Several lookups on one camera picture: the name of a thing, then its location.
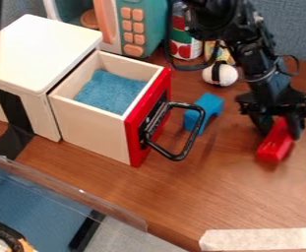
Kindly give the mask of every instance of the blue foam sponge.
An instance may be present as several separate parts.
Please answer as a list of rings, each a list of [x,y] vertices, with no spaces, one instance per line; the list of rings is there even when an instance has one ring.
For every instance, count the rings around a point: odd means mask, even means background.
[[[74,100],[122,115],[146,83],[97,70]]]
[[[209,93],[203,94],[200,99],[196,101],[196,104],[202,107],[206,113],[203,125],[198,135],[203,135],[205,127],[209,119],[215,115],[220,116],[223,108],[223,99]],[[183,116],[183,127],[186,131],[192,131],[199,118],[199,112],[195,110],[187,110]]]

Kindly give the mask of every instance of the red drawer front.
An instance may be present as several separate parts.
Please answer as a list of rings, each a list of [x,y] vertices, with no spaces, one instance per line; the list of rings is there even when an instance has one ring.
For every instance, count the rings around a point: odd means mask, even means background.
[[[129,159],[131,165],[134,167],[139,167],[150,151],[150,148],[145,150],[142,149],[138,133],[139,127],[146,119],[154,105],[158,102],[160,97],[165,93],[165,91],[167,91],[167,99],[170,100],[171,70],[168,68],[164,68],[164,70],[160,73],[158,78],[154,81],[152,86],[148,89],[146,94],[142,97],[142,99],[139,101],[137,106],[133,109],[125,121]],[[160,135],[161,129],[165,124],[166,119],[167,116],[164,118],[158,130],[153,135],[154,141]]]

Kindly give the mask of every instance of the toy microwave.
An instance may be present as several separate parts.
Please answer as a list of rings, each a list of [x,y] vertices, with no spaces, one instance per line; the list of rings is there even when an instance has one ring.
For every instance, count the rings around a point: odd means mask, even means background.
[[[163,40],[166,1],[43,0],[50,19],[81,26],[82,14],[95,6],[103,33],[101,50],[136,58],[150,56]]]

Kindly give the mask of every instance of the orange object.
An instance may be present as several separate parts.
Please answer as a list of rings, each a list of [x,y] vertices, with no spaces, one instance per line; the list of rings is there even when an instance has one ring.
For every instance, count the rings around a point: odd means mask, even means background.
[[[121,17],[130,20],[132,18],[132,9],[128,7],[121,8]]]
[[[131,32],[133,30],[133,23],[131,21],[122,21],[122,28],[124,31]]]
[[[98,30],[98,23],[96,20],[94,9],[84,12],[80,17],[80,22],[86,28]]]
[[[124,39],[125,39],[126,42],[128,42],[128,43],[134,42],[134,35],[132,33],[124,32],[123,36],[124,36]]]
[[[145,25],[142,23],[134,23],[134,32],[136,33],[145,32]]]
[[[123,47],[124,51],[131,56],[141,57],[145,50],[139,45],[126,44]]]
[[[116,34],[116,16],[112,1],[93,0],[95,16],[103,34],[103,42],[113,44]]]
[[[257,157],[263,161],[282,161],[288,154],[293,142],[285,119],[280,117],[264,143],[258,148]]]
[[[136,44],[144,45],[146,43],[146,37],[144,35],[136,34],[134,40]]]
[[[135,9],[133,11],[133,20],[141,22],[145,17],[145,12],[141,9]]]

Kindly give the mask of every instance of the blue floor mat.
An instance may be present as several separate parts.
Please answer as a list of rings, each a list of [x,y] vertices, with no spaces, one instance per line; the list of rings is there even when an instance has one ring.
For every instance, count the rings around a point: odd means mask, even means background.
[[[97,70],[74,100],[123,115],[146,83]]]

